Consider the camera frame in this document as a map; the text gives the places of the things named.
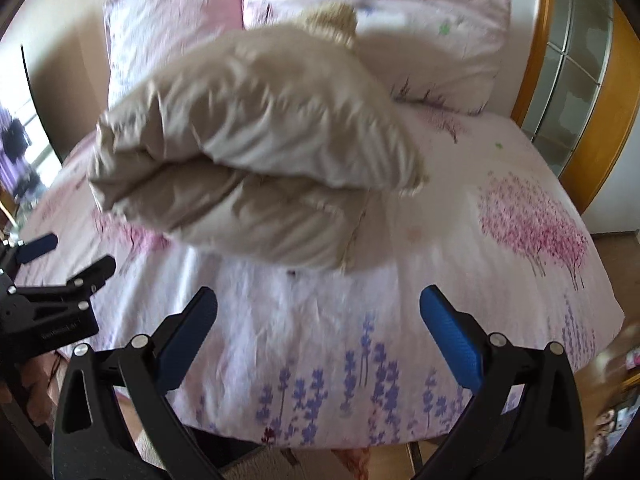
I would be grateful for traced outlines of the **person's left hand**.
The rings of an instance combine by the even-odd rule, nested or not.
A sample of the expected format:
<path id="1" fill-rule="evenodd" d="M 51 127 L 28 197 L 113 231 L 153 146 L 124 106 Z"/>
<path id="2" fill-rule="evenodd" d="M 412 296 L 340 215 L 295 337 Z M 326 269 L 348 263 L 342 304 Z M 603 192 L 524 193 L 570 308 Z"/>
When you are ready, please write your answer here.
<path id="1" fill-rule="evenodd" d="M 52 422 L 66 368 L 67 360 L 58 352 L 37 356 L 22 367 L 21 382 L 28 393 L 27 415 L 36 426 Z"/>

